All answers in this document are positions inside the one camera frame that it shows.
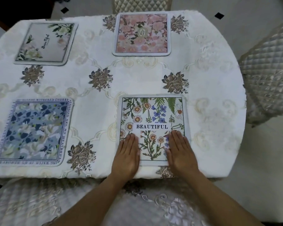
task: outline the pink floral placemat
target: pink floral placemat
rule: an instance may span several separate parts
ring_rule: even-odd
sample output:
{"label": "pink floral placemat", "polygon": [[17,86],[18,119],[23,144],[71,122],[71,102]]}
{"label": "pink floral placemat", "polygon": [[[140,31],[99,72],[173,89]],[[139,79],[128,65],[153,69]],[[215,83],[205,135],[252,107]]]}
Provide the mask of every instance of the pink floral placemat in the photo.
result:
{"label": "pink floral placemat", "polygon": [[168,55],[168,17],[159,14],[119,14],[114,55]]}

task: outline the chair backrest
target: chair backrest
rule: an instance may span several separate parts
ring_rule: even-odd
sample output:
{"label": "chair backrest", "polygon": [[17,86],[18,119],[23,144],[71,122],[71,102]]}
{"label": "chair backrest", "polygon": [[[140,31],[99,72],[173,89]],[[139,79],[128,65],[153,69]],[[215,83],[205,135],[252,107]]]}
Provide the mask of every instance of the chair backrest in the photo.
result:
{"label": "chair backrest", "polygon": [[170,11],[172,0],[112,0],[114,14],[121,12]]}

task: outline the white tablecloth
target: white tablecloth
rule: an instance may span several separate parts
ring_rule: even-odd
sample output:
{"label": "white tablecloth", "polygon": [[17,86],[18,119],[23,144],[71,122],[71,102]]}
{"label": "white tablecloth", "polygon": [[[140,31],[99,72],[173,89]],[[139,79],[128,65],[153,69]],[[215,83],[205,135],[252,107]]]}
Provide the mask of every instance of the white tablecloth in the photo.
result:
{"label": "white tablecloth", "polygon": [[[6,32],[0,38],[0,136],[15,99],[70,97],[74,108],[64,160],[59,166],[0,166],[0,177],[107,176],[116,150],[119,96],[168,93],[170,84],[162,79],[171,72],[181,72],[188,82],[184,84],[179,78],[176,83],[184,84],[186,90],[191,146],[200,170],[207,177],[227,176],[245,125],[246,97],[238,63],[226,40],[201,13],[170,14],[174,16],[172,52],[166,57],[113,56],[114,15],[63,19],[79,23],[69,60],[61,67],[43,66],[44,76],[38,77],[36,71],[37,80],[31,86],[24,83],[22,73],[30,66],[13,64],[31,21],[20,21]],[[105,68],[110,70],[110,77]],[[100,78],[91,79],[91,72],[98,69]],[[99,89],[101,83],[106,88]],[[71,149],[83,156],[74,168]],[[136,174],[136,178],[170,176],[167,167],[140,167]]]}

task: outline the quilted chair cover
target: quilted chair cover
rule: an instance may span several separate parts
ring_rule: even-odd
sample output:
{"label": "quilted chair cover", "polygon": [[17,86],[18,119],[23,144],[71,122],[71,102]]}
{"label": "quilted chair cover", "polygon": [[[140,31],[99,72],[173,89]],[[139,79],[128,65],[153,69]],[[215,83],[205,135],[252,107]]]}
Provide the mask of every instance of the quilted chair cover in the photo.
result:
{"label": "quilted chair cover", "polygon": [[121,12],[170,11],[172,0],[112,0],[114,14]]}
{"label": "quilted chair cover", "polygon": [[247,93],[247,120],[259,125],[283,114],[283,25],[239,61]]}
{"label": "quilted chair cover", "polygon": [[[0,226],[46,226],[102,180],[13,179],[0,189]],[[173,179],[128,182],[108,211],[104,226],[209,226],[186,183]]]}

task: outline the hand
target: hand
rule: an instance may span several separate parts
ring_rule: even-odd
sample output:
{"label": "hand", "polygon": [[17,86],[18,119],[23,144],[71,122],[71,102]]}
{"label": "hand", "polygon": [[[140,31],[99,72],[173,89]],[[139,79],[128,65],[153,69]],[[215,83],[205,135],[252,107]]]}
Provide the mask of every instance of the hand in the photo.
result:
{"label": "hand", "polygon": [[198,174],[197,160],[188,139],[175,130],[168,136],[170,149],[166,150],[166,155],[171,171],[184,179]]}
{"label": "hand", "polygon": [[115,154],[110,176],[124,185],[134,177],[140,160],[139,139],[134,134],[121,140]]}

